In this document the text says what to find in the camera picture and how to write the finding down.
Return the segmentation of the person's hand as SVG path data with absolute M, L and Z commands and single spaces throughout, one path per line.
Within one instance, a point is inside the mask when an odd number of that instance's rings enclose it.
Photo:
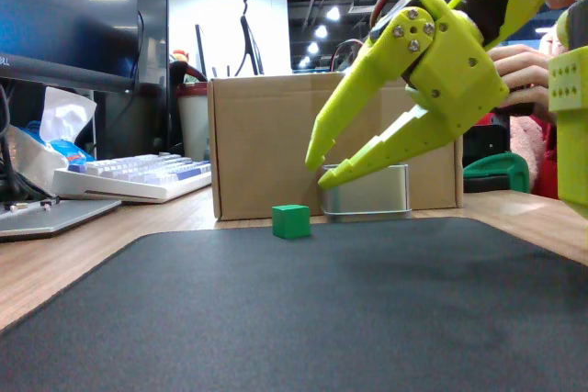
M 547 118 L 548 62 L 552 57 L 520 44 L 493 48 L 488 55 L 509 90 L 497 109 L 524 109 L 537 117 Z

